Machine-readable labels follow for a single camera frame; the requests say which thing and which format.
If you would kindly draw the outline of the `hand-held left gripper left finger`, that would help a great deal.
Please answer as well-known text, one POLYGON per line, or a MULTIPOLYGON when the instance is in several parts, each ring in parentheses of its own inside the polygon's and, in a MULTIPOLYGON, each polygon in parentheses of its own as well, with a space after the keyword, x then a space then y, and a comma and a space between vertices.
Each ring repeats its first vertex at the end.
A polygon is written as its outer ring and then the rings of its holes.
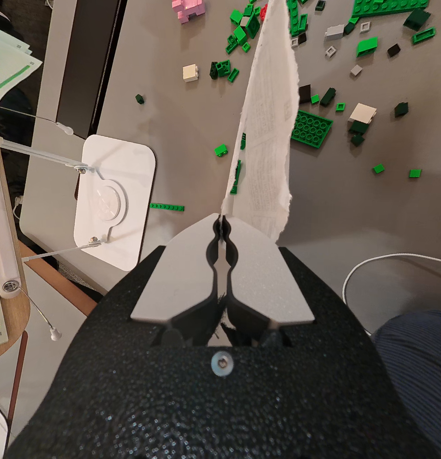
POLYGON ((130 318, 177 330, 205 346, 223 314, 218 304, 220 221, 211 214, 173 237, 151 273, 130 318))

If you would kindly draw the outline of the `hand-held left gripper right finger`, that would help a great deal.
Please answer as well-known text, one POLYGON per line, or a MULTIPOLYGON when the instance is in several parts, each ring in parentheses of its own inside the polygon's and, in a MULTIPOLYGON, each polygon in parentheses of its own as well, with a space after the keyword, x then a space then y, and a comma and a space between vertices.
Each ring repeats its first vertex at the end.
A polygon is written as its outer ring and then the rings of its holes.
POLYGON ((315 316, 278 246, 231 215, 223 217, 227 315, 236 330, 259 342, 268 330, 312 324, 315 316))

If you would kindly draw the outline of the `white printed paper bag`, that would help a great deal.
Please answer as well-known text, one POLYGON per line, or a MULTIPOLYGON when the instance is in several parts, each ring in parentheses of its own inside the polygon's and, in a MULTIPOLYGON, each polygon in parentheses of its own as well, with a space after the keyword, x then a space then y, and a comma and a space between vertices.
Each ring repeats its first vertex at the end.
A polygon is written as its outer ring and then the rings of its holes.
MULTIPOLYGON (((288 32, 286 1, 269 1, 253 58, 232 162, 241 160, 239 189, 225 194, 223 217, 231 215, 261 231, 275 244, 289 216, 289 153, 299 104, 298 67, 288 32), (242 133, 246 147, 240 150, 242 133)), ((251 341, 238 331, 234 345, 251 341)), ((279 331, 260 341, 282 342, 279 331)))

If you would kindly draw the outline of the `grey desk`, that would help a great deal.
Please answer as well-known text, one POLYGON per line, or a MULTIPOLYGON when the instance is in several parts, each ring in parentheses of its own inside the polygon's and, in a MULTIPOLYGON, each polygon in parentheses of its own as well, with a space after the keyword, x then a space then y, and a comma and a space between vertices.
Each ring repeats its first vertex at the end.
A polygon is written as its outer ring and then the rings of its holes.
MULTIPOLYGON (((149 212, 142 257, 181 230, 220 210, 258 38, 251 50, 225 53, 233 31, 229 16, 247 1, 206 1, 206 13, 181 25, 171 1, 128 1, 97 133, 142 143, 156 155, 153 201, 185 206, 183 213, 149 212), (212 81, 213 60, 230 58, 240 71, 230 84, 212 81), (196 64, 197 81, 183 81, 183 66, 196 64), (141 94, 144 105, 135 96, 141 94), (219 158, 221 144, 228 154, 219 158)), ((353 1, 316 1, 308 14, 307 41, 294 52, 299 81, 323 96, 336 89, 328 107, 302 108, 333 120, 319 149, 292 142, 290 215, 279 245, 287 247, 338 294, 357 263, 390 253, 441 259, 441 1, 429 1, 424 26, 436 35, 411 44, 408 14, 368 18, 334 40, 327 59, 327 28, 345 24, 353 1), (356 58, 357 44, 378 37, 373 54, 356 58), (387 49, 401 51, 389 58, 387 49), (357 76, 350 70, 360 65, 357 76), (407 114, 395 108, 408 103, 407 114), (364 141, 351 143, 349 117, 358 103, 375 107, 364 141), (383 164, 380 174, 373 167, 383 164), (411 169, 422 169, 409 178, 411 169)))

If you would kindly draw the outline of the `wood-edged pale desk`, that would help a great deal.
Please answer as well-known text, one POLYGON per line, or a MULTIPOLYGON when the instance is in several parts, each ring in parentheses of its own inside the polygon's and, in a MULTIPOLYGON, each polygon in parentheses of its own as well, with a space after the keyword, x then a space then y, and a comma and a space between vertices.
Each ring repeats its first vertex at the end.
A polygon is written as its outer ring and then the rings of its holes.
POLYGON ((61 338, 51 339, 48 324, 31 305, 27 335, 0 356, 0 411, 8 423, 8 447, 38 409, 76 332, 102 298, 54 265, 34 259, 25 263, 24 274, 29 296, 61 338))

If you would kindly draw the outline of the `grey felt divider strip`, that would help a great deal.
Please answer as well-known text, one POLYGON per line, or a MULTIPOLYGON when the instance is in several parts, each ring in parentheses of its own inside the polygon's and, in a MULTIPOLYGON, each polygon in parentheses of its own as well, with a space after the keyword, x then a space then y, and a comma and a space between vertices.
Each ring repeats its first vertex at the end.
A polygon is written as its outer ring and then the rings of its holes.
POLYGON ((85 293, 92 300, 99 302, 103 295, 95 290, 90 284, 85 280, 79 277, 76 273, 71 271, 66 265, 57 261, 57 271, 67 278, 71 283, 73 283, 77 288, 79 288, 83 293, 85 293))

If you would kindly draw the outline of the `large green toy plate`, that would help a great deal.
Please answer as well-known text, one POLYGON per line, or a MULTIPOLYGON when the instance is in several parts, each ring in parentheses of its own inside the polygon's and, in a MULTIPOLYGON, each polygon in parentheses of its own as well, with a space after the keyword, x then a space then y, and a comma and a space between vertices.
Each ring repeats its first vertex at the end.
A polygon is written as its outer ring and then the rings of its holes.
POLYGON ((301 142, 313 148, 320 148, 332 124, 333 120, 331 119, 298 110, 292 128, 291 140, 301 142))
POLYGON ((415 9, 424 9, 428 4, 429 0, 355 0, 351 16, 363 18, 400 14, 415 9))

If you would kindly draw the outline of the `person's trousered leg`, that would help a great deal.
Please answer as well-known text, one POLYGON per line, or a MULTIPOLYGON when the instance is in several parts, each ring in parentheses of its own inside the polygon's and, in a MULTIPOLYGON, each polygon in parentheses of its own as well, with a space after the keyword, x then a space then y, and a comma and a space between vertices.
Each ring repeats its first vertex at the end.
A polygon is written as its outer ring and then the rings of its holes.
POLYGON ((371 340, 401 401, 441 457, 441 311, 399 315, 371 340))

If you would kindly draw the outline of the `white book stand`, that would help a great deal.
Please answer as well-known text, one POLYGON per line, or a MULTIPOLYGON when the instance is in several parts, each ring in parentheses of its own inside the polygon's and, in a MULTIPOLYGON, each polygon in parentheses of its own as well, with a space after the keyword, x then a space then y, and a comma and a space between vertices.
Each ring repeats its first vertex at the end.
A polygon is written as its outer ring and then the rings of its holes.
POLYGON ((1 137, 0 146, 8 150, 66 165, 75 169, 79 176, 86 176, 84 180, 79 179, 74 236, 78 235, 80 241, 82 241, 86 235, 91 235, 88 243, 70 249, 24 257, 22 258, 23 262, 70 251, 106 247, 110 243, 111 228, 121 223, 128 208, 124 189, 117 181, 104 179, 97 166, 91 166, 54 153, 6 141, 1 137))

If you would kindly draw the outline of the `large white toy brick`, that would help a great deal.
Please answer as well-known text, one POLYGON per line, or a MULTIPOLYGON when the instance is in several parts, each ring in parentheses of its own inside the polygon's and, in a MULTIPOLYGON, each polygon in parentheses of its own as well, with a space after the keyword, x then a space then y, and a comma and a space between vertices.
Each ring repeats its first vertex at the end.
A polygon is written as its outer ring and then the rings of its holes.
POLYGON ((358 103, 349 117, 349 122, 353 123, 358 121, 364 124, 370 124, 376 113, 377 109, 375 107, 358 103))

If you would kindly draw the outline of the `pile of green toy bricks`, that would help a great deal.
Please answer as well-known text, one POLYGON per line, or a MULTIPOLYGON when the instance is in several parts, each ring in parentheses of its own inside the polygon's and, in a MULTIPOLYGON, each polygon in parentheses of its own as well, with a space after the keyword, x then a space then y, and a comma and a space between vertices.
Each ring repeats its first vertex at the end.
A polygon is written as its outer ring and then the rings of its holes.
MULTIPOLYGON (((226 47, 227 54, 230 54, 237 47, 243 49, 244 52, 250 50, 250 45, 247 42, 248 38, 254 38, 259 31, 260 21, 258 20, 260 7, 255 7, 253 2, 245 8, 244 13, 238 10, 233 10, 230 15, 230 21, 237 26, 235 31, 228 37, 228 46, 226 47)), ((291 47, 294 48, 306 42, 307 26, 308 26, 308 14, 298 14, 298 2, 299 1, 286 1, 288 12, 290 15, 290 36, 291 36, 291 47)), ((429 27, 423 29, 430 17, 430 13, 424 9, 415 9, 411 11, 411 14, 404 21, 403 26, 417 33, 411 36, 412 45, 422 43, 436 35, 436 28, 429 27)), ((349 35, 355 28, 356 24, 361 18, 351 17, 344 27, 344 36, 349 35)), ((210 76, 212 79, 217 77, 228 76, 228 81, 233 83, 235 78, 238 76, 239 70, 237 68, 230 68, 230 61, 224 60, 221 62, 212 62, 210 69, 210 76)), ((327 107, 332 103, 336 95, 336 89, 330 87, 322 98, 318 95, 311 95, 311 104, 319 104, 320 106, 327 107)), ((395 117, 403 116, 408 112, 408 103, 401 102, 395 108, 395 117)), ((370 124, 364 124, 358 121, 352 123, 349 133, 353 134, 351 143, 354 146, 359 146, 365 140, 363 135, 366 133, 370 124)))

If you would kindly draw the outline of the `green sloped toy brick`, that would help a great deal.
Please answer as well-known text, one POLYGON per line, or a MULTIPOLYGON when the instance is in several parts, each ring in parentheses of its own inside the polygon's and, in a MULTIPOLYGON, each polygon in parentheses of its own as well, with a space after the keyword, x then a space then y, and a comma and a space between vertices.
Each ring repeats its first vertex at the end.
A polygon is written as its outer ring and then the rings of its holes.
POLYGON ((371 37, 360 41, 356 48, 356 58, 372 54, 378 47, 378 37, 371 37))

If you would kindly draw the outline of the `pink toy pig figure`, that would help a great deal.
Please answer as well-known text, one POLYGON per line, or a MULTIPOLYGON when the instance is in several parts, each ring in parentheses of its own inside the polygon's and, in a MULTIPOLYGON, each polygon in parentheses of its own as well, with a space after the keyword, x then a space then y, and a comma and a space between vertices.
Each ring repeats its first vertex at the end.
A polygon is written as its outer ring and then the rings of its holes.
POLYGON ((191 17, 205 14, 205 3, 203 0, 172 0, 172 9, 179 22, 185 24, 191 17))

